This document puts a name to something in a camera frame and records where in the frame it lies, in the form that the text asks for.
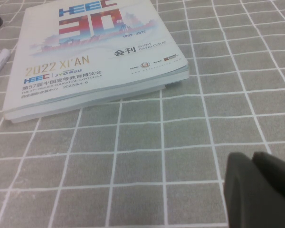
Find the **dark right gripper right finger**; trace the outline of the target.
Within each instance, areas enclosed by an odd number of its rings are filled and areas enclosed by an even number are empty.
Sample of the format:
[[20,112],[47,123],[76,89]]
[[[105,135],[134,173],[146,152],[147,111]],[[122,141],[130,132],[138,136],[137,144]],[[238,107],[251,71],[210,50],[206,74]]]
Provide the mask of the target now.
[[265,152],[255,152],[252,162],[268,183],[285,198],[285,161]]

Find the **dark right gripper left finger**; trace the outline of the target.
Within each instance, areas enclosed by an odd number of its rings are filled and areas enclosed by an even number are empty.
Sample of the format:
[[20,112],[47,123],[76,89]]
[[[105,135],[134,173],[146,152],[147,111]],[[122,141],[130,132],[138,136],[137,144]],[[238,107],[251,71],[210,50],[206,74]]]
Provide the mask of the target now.
[[224,196],[229,227],[285,228],[285,198],[241,152],[228,156]]

